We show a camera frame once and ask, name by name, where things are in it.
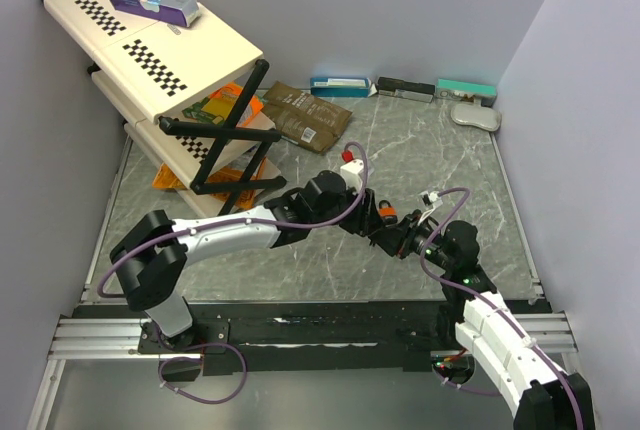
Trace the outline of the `orange black padlock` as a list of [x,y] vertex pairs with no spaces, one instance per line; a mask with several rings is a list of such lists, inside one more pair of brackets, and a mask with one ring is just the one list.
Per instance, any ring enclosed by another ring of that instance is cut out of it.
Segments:
[[397,212],[387,200],[381,200],[379,202],[378,213],[385,225],[394,225],[398,222]]

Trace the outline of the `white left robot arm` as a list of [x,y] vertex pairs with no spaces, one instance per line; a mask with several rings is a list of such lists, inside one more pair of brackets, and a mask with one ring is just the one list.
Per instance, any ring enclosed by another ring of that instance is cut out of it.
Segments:
[[303,187],[235,214],[185,220],[152,211],[112,248],[110,260],[128,308],[144,313],[172,350],[184,352],[198,337],[176,289],[184,269],[222,255],[291,245],[334,225],[369,237],[384,219],[373,191],[357,176],[322,171]]

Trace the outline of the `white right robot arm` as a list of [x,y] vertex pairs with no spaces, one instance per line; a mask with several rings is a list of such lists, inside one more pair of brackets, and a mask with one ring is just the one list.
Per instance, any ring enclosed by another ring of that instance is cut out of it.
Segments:
[[398,218],[389,206],[374,211],[365,235],[387,254],[423,257],[443,270],[447,300],[438,340],[467,350],[508,405],[516,429],[593,429],[589,384],[553,362],[513,316],[479,263],[477,228],[455,220],[441,232],[418,211]]

